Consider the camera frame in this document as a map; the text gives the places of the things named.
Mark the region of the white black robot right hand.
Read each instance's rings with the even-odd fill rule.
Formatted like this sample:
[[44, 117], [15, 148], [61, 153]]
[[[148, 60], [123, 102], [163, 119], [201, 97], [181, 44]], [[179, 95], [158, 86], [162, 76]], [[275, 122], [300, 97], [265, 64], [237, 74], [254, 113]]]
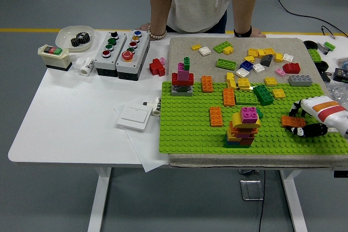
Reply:
[[318, 123], [304, 127], [286, 127], [293, 134], [301, 137], [317, 137], [326, 135], [329, 128], [335, 128], [347, 139], [347, 109], [327, 96], [316, 96], [294, 102], [289, 116], [295, 116], [302, 110], [301, 116], [309, 114]]

